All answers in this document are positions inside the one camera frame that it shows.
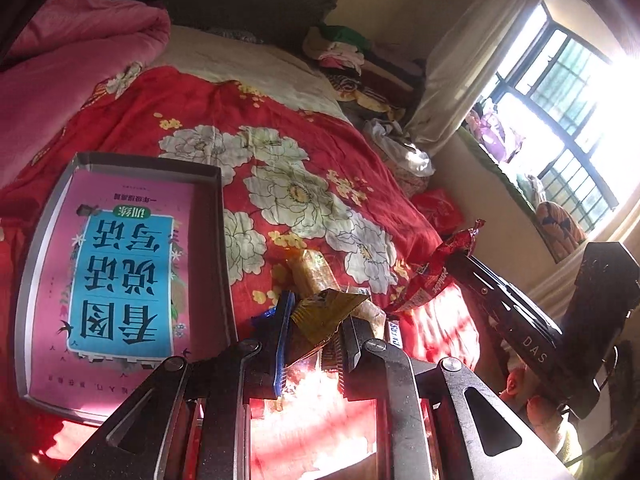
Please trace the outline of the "right hand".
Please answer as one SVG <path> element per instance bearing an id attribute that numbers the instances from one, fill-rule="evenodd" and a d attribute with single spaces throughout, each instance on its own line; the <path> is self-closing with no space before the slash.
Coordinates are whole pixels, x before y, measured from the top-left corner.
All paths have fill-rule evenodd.
<path id="1" fill-rule="evenodd" d="M 525 410 L 536 436 L 563 463 L 582 454 L 575 427 L 562 415 L 558 404 L 536 393 L 538 379 L 526 366 L 510 371 L 500 399 L 514 412 Z"/>

